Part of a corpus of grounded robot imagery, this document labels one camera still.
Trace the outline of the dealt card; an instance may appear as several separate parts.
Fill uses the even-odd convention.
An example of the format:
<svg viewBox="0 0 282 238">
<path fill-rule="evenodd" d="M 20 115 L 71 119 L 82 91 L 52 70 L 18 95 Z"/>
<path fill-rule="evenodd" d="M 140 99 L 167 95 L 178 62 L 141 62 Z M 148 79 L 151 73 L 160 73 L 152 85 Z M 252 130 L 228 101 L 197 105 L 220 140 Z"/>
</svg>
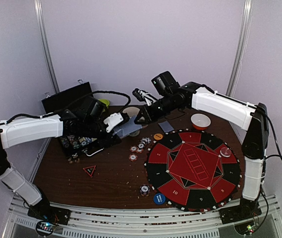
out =
<svg viewBox="0 0 282 238">
<path fill-rule="evenodd" d="M 171 126 L 171 124 L 168 121 L 159 122 L 158 125 L 164 133 L 171 132 L 174 130 L 174 128 Z"/>
</svg>

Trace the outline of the blue playing card deck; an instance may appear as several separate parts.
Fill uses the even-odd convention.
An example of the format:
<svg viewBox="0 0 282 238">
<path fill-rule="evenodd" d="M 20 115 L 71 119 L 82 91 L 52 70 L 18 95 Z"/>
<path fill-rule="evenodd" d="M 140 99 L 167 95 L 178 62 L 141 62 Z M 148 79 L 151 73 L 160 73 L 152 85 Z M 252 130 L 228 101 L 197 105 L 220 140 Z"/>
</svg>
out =
<svg viewBox="0 0 282 238">
<path fill-rule="evenodd" d="M 127 137 L 128 135 L 141 130 L 142 125 L 136 124 L 134 120 L 135 120 L 135 117 L 131 117 L 127 123 L 116 126 L 113 129 L 113 135 L 117 135 L 119 138 L 123 139 Z"/>
</svg>

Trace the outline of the orange big blind button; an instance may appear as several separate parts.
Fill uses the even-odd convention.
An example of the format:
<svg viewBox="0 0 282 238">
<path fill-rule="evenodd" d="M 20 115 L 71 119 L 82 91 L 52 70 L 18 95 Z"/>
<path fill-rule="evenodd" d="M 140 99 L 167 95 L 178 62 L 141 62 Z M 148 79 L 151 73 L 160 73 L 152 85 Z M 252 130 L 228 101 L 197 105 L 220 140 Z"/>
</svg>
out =
<svg viewBox="0 0 282 238">
<path fill-rule="evenodd" d="M 154 138 L 155 140 L 161 140 L 161 139 L 163 138 L 163 135 L 160 134 L 160 133 L 156 133 L 156 134 L 154 134 L 153 138 Z"/>
</svg>

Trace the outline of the red triangular chip holder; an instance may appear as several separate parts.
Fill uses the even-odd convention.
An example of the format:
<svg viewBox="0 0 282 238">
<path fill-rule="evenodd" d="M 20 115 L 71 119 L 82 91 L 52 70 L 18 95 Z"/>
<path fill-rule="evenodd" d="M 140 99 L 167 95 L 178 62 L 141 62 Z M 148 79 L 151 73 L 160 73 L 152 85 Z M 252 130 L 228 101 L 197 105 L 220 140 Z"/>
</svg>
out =
<svg viewBox="0 0 282 238">
<path fill-rule="evenodd" d="M 88 167 L 84 167 L 83 168 L 83 171 L 89 176 L 89 177 L 93 177 L 94 175 L 94 172 L 96 170 L 96 165 L 93 165 L 93 166 L 88 166 Z"/>
</svg>

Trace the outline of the stack of poker chips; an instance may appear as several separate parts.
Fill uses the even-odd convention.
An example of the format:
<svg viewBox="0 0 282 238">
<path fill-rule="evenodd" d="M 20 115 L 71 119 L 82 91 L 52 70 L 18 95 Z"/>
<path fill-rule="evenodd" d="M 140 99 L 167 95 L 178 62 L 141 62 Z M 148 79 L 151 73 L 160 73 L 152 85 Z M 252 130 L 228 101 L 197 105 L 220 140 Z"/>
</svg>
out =
<svg viewBox="0 0 282 238">
<path fill-rule="evenodd" d="M 145 147 L 150 144 L 151 139 L 149 137 L 144 137 L 140 140 L 140 142 L 137 144 L 137 153 L 142 153 L 145 149 Z"/>
</svg>

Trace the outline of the clear red round button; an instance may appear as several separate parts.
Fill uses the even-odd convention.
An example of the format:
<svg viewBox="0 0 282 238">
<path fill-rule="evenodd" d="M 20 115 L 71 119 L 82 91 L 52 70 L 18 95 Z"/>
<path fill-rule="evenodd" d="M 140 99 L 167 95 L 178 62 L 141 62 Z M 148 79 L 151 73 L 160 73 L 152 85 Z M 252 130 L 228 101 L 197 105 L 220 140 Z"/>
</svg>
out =
<svg viewBox="0 0 282 238">
<path fill-rule="evenodd" d="M 229 158 L 232 155 L 232 151 L 228 147 L 223 147 L 220 149 L 221 156 Z"/>
</svg>

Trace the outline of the blue small blind button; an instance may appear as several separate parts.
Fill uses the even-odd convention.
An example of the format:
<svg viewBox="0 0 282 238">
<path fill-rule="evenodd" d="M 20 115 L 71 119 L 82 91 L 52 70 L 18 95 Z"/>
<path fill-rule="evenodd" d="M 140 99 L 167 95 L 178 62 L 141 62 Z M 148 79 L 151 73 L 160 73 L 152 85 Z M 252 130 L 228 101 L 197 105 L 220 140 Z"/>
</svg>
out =
<svg viewBox="0 0 282 238">
<path fill-rule="evenodd" d="M 166 201 L 166 197 L 162 193 L 156 193 L 153 197 L 153 202 L 156 205 L 163 205 Z"/>
</svg>

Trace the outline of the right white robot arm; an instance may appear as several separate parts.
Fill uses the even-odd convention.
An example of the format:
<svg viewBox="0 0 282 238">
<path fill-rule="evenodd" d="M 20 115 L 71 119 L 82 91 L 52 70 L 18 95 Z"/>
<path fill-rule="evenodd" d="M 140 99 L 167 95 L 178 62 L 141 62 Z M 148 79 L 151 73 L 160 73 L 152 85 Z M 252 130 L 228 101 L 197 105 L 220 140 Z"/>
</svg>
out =
<svg viewBox="0 0 282 238">
<path fill-rule="evenodd" d="M 224 206 L 241 186 L 236 214 L 248 218 L 255 211 L 264 181 L 268 138 L 275 134 L 267 107 L 222 95 L 204 84 L 181 86 L 168 71 L 153 78 L 152 84 L 160 99 L 140 89 L 133 91 L 144 103 L 136 124 L 148 125 L 173 110 L 188 108 L 213 114 L 246 132 L 241 148 L 244 171 L 234 153 L 221 154 L 227 144 L 215 135 L 188 128 L 167 132 L 151 145 L 144 165 L 153 190 L 178 209 L 206 212 Z"/>
</svg>

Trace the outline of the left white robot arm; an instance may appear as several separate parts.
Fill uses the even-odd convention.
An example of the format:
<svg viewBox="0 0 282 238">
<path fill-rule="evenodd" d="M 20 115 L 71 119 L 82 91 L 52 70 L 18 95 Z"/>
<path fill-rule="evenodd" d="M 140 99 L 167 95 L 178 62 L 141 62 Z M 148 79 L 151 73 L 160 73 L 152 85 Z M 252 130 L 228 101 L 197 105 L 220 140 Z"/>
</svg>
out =
<svg viewBox="0 0 282 238">
<path fill-rule="evenodd" d="M 103 117 L 106 105 L 93 97 L 93 92 L 67 97 L 58 93 L 58 105 L 40 116 L 17 114 L 0 120 L 0 181 L 22 197 L 42 220 L 53 216 L 53 208 L 44 193 L 28 181 L 7 159 L 6 149 L 44 138 L 76 135 L 95 138 L 109 147 L 116 137 L 113 129 L 129 120 L 123 109 Z"/>
</svg>

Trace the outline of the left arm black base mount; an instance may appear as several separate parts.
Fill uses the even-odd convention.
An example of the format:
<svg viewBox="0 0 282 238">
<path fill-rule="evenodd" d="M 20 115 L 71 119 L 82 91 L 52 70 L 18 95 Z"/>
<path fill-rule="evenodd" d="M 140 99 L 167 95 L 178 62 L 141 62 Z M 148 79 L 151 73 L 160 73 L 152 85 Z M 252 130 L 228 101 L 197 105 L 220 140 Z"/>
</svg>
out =
<svg viewBox="0 0 282 238">
<path fill-rule="evenodd" d="M 71 211 L 65 208 L 54 207 L 47 204 L 30 206 L 27 215 L 53 224 L 67 225 Z"/>
</svg>

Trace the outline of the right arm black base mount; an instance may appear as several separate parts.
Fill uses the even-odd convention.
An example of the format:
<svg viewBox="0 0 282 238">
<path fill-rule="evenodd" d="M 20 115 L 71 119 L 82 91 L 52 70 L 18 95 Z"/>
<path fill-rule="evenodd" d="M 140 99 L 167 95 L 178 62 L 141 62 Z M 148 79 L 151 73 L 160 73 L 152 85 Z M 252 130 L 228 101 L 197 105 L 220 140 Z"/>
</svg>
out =
<svg viewBox="0 0 282 238">
<path fill-rule="evenodd" d="M 219 210 L 222 224 L 235 223 L 261 215 L 262 210 L 257 201 L 242 200 L 239 205 Z"/>
</svg>

